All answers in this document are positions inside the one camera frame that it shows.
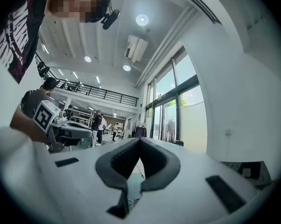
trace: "tree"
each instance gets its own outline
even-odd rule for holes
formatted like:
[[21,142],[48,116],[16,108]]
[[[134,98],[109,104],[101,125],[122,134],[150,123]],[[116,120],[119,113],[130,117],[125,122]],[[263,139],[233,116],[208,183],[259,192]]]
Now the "tree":
[[[175,105],[175,104],[176,104],[176,100],[174,99],[174,100],[172,100],[171,102],[168,103],[167,107]],[[187,102],[185,101],[185,98],[184,98],[184,94],[181,94],[181,107],[182,108],[188,107],[188,104],[187,104]]]

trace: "air conditioner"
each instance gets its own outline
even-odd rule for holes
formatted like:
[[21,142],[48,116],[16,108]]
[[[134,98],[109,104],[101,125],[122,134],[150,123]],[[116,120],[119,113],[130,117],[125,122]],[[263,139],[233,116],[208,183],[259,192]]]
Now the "air conditioner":
[[131,59],[132,63],[135,63],[136,61],[140,62],[148,44],[149,43],[144,39],[130,35],[128,38],[128,47],[125,52],[125,57]]

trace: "person in white shirt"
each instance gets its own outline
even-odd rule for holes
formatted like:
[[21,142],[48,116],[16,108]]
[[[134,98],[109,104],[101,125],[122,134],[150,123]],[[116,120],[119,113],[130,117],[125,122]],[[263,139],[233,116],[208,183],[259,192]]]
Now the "person in white shirt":
[[114,138],[116,137],[116,134],[117,134],[117,125],[118,125],[118,123],[116,123],[116,125],[113,126],[113,137],[112,137],[112,141],[115,141]]
[[101,142],[102,142],[102,133],[103,133],[103,130],[105,127],[105,124],[106,124],[106,121],[104,119],[104,115],[101,114],[102,116],[102,121],[101,121],[101,124],[99,125],[99,128],[98,128],[98,144],[96,144],[97,146],[100,146],[101,145]]

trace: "printed graphic on shirt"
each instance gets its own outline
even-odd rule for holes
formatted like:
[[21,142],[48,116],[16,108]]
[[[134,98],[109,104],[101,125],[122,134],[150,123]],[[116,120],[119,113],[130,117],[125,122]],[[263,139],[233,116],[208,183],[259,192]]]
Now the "printed graphic on shirt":
[[7,69],[14,57],[23,65],[22,52],[28,42],[27,15],[27,1],[17,11],[8,14],[6,29],[0,36],[0,60]]

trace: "black device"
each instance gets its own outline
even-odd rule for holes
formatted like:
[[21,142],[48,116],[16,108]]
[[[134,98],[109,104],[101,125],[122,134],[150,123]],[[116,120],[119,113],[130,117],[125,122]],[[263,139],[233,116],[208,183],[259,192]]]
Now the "black device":
[[119,15],[120,11],[117,9],[114,10],[110,15],[106,14],[101,21],[101,23],[103,24],[103,29],[107,30],[115,22]]

